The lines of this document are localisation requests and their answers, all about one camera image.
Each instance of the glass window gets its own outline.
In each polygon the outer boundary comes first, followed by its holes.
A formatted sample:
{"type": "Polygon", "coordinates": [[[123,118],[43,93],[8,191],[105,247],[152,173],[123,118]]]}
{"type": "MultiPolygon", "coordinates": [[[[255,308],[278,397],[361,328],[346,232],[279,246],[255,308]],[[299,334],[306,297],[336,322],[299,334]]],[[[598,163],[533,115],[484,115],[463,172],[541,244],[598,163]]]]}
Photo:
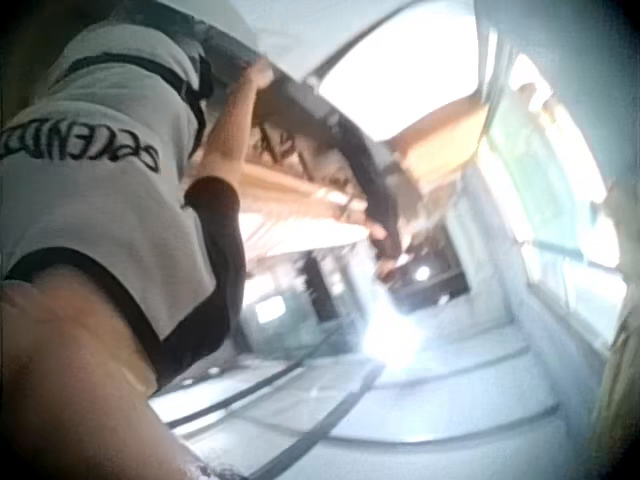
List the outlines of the glass window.
{"type": "Polygon", "coordinates": [[[598,213],[604,182],[569,112],[524,55],[478,149],[478,166],[523,242],[530,281],[574,313],[589,339],[610,344],[626,285],[611,268],[620,257],[615,228],[598,213]]]}
{"type": "Polygon", "coordinates": [[[327,74],[320,94],[381,141],[477,88],[473,10],[436,1],[376,28],[327,74]]]}

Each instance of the white floor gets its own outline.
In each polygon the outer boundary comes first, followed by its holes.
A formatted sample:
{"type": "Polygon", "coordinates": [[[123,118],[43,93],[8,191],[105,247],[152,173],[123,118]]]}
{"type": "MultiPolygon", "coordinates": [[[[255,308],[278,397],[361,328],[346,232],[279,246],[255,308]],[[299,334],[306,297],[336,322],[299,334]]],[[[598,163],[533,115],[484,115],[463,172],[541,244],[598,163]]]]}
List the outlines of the white floor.
{"type": "MultiPolygon", "coordinates": [[[[368,362],[320,362],[189,443],[245,475],[293,445],[357,389],[368,362]]],[[[571,465],[555,395],[513,326],[421,352],[386,371],[286,479],[561,479],[571,465]]]]}

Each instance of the man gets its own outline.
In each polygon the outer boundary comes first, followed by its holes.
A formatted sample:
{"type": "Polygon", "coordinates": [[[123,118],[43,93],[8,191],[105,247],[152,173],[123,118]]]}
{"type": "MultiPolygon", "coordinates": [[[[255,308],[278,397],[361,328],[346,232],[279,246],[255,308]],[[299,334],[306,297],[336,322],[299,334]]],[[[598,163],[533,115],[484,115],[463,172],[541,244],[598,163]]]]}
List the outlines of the man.
{"type": "Polygon", "coordinates": [[[602,209],[615,225],[620,245],[618,269],[627,284],[592,439],[598,467],[606,470],[621,461],[640,434],[640,182],[615,182],[602,209]]]}
{"type": "Polygon", "coordinates": [[[242,75],[182,195],[210,70],[176,41],[86,30],[0,136],[1,438],[54,477],[214,478],[147,398],[241,308],[237,189],[273,71],[242,75]]]}

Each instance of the skin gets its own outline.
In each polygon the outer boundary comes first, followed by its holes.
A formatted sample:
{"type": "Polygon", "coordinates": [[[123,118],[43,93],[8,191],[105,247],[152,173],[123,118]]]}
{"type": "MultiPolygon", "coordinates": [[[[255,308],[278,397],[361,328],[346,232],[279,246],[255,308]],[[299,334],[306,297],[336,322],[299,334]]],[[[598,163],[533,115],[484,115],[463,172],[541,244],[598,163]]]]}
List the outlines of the skin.
{"type": "MultiPolygon", "coordinates": [[[[204,145],[194,180],[236,188],[256,95],[273,80],[260,60],[238,82],[204,145]]],[[[202,478],[147,403],[155,378],[100,290],[70,268],[2,286],[2,434],[53,478],[202,478]]]]}

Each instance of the black strap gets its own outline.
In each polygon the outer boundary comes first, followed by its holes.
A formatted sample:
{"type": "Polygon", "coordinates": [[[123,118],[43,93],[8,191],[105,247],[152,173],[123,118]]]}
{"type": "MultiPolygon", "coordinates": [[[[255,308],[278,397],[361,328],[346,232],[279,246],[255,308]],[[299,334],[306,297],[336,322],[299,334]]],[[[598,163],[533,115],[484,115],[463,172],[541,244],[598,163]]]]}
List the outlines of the black strap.
{"type": "Polygon", "coordinates": [[[189,155],[193,155],[202,143],[202,137],[206,129],[206,120],[204,112],[200,105],[200,101],[209,98],[213,94],[213,82],[211,79],[211,65],[206,58],[200,56],[200,89],[194,89],[191,84],[178,75],[174,70],[163,65],[162,63],[150,60],[138,55],[130,55],[126,53],[101,53],[91,57],[82,57],[75,60],[56,83],[68,78],[80,70],[94,67],[96,65],[105,65],[108,63],[125,63],[141,68],[149,73],[159,76],[167,85],[169,85],[180,98],[187,104],[193,113],[198,129],[193,142],[193,148],[189,155]]]}

